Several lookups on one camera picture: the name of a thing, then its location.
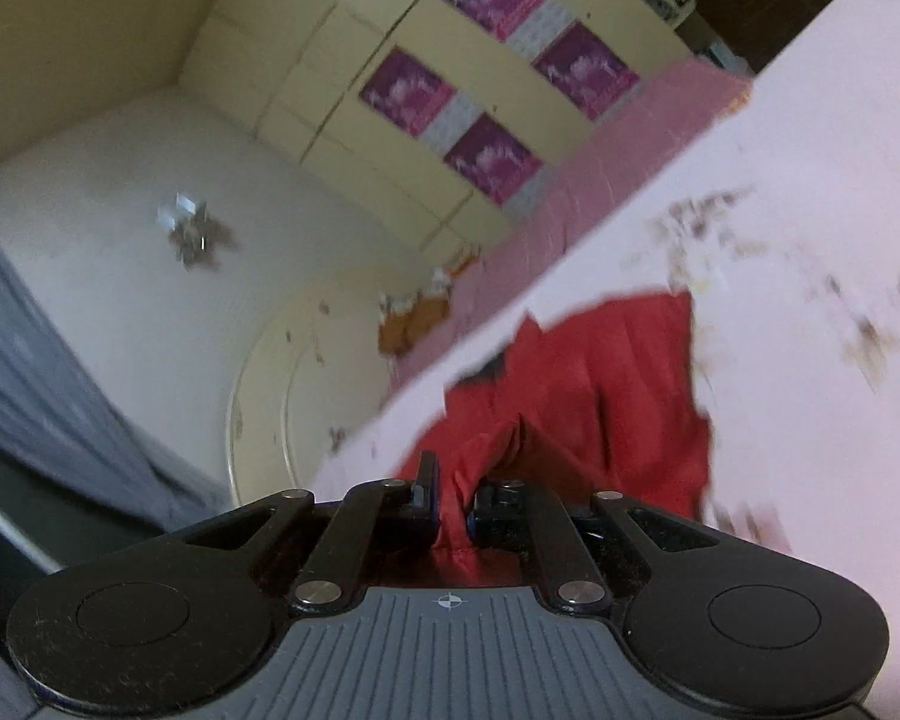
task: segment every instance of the red fabric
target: red fabric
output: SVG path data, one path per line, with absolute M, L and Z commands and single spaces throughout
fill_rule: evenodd
M 501 584 L 493 556 L 466 534 L 482 477 L 547 485 L 566 503 L 612 488 L 683 517 L 707 483 L 709 421 L 690 389 L 688 293 L 608 300 L 550 330 L 525 319 L 495 381 L 446 394 L 420 452 L 439 458 L 440 531 L 431 557 L 444 584 Z

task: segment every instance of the pink blanket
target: pink blanket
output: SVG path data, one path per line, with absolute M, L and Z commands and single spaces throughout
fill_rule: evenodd
M 391 389 L 520 295 L 747 90 L 747 79 L 695 58 L 646 82 L 557 169 L 533 215 L 457 280 L 449 319 L 397 360 Z

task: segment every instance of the shelf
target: shelf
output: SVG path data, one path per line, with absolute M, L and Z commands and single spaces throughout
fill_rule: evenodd
M 679 29 L 680 25 L 690 18 L 696 9 L 697 0 L 688 0 L 687 2 L 684 2 L 683 6 L 677 10 L 677 13 L 674 13 L 674 15 L 667 20 L 667 26 L 671 29 Z

